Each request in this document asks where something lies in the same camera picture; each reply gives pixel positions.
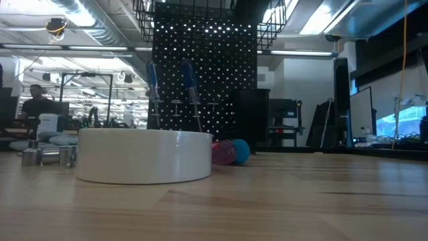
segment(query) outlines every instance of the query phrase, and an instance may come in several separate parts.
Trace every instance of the pegboard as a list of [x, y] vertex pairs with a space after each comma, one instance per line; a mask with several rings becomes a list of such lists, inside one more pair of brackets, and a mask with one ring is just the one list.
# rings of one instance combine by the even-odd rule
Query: pegboard
[[[154, 15], [152, 59], [156, 64], [160, 129], [198, 131], [194, 107], [183, 84], [181, 62], [192, 60], [198, 81], [198, 104], [203, 132], [214, 141], [230, 138], [233, 132], [234, 89], [257, 88], [257, 28], [231, 21], [177, 15], [179, 5], [158, 4]], [[196, 30], [197, 24], [204, 27]], [[148, 128], [157, 129], [149, 104]]]

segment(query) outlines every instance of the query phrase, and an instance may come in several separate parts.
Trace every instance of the man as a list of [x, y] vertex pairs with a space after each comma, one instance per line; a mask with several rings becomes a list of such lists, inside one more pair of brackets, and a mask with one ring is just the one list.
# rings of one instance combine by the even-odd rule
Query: man
[[38, 118], [42, 113], [55, 112], [54, 102], [42, 95], [43, 88], [39, 84], [31, 85], [29, 91], [33, 98], [24, 102], [21, 110], [21, 118]]

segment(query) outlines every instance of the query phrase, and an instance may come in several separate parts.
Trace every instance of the ceiling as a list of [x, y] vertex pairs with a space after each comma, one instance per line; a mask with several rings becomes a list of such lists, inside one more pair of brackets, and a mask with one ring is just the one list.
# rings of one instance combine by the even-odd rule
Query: ceiling
[[[80, 27], [82, 18], [70, 19], [69, 15], [52, 4], [53, 0], [2, 0], [0, 2], [0, 43], [17, 44], [48, 44], [52, 40], [45, 29], [45, 24], [53, 17], [69, 18], [63, 40], [54, 44], [73, 46], [99, 46], [90, 34], [91, 27]], [[102, 23], [111, 23], [114, 31], [126, 43], [134, 47], [150, 47], [140, 33], [138, 23], [134, 18], [132, 0], [76, 0], [91, 2], [92, 7], [103, 11], [100, 17]], [[416, 9], [426, 1], [409, 0], [409, 11]], [[403, 0], [285, 0], [288, 10], [288, 22], [282, 32], [278, 34], [271, 49], [273, 50], [319, 50], [331, 52], [334, 44], [326, 41], [323, 31], [341, 35], [345, 41], [368, 38], [380, 33], [384, 28], [403, 17]], [[340, 18], [334, 25], [333, 20]], [[113, 96], [115, 104], [112, 116], [122, 117], [124, 112], [134, 111], [141, 125], [145, 124], [147, 85], [144, 76], [137, 68], [131, 65], [130, 54], [108, 52], [78, 52], [78, 51], [29, 51], [29, 50], [0, 50], [0, 56], [19, 58], [24, 66], [30, 65], [38, 56], [40, 58], [31, 66], [32, 71], [26, 71], [23, 77], [24, 86], [41, 84], [46, 87], [49, 96], [59, 96], [58, 76], [62, 72], [99, 72], [114, 75]], [[139, 52], [138, 58], [142, 63], [151, 59], [151, 52]], [[259, 56], [259, 66], [270, 66], [278, 62], [283, 56]], [[43, 73], [51, 73], [51, 81], [42, 79]], [[125, 84], [124, 74], [131, 74], [134, 81]], [[102, 78], [81, 77], [73, 80], [81, 88], [66, 87], [64, 96], [73, 103], [75, 113], [88, 113], [81, 99], [88, 99], [84, 94], [85, 87], [99, 86], [101, 89], [92, 89], [99, 96], [106, 95], [108, 81]], [[28, 90], [23, 90], [23, 96], [29, 96]], [[101, 113], [105, 114], [105, 100], [91, 100], [98, 104]]]

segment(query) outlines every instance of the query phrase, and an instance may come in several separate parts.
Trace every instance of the wire basket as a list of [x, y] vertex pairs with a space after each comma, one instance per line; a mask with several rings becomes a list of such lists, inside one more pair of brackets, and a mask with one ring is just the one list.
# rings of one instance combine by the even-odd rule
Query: wire basket
[[[234, 18], [234, 1], [226, 2], [228, 1], [133, 0], [133, 9], [145, 42], [153, 42], [157, 24], [154, 22], [154, 15], [162, 13], [164, 20], [177, 23], [178, 29], [174, 30], [179, 30], [180, 39], [190, 39], [194, 45], [205, 45], [224, 40], [221, 34], [228, 29], [218, 27], [213, 29], [214, 24], [221, 26], [221, 23], [224, 23], [226, 28], [243, 25]], [[263, 21], [254, 26], [257, 31], [257, 50], [262, 52], [269, 50], [277, 34], [286, 25], [285, 13], [284, 0], [270, 1]]]

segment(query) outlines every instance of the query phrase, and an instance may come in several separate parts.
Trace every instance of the white container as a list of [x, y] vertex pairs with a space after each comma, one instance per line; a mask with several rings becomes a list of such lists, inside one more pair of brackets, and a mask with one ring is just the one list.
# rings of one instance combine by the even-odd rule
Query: white container
[[151, 184], [211, 174], [212, 135], [187, 131], [82, 129], [77, 177], [86, 181]]

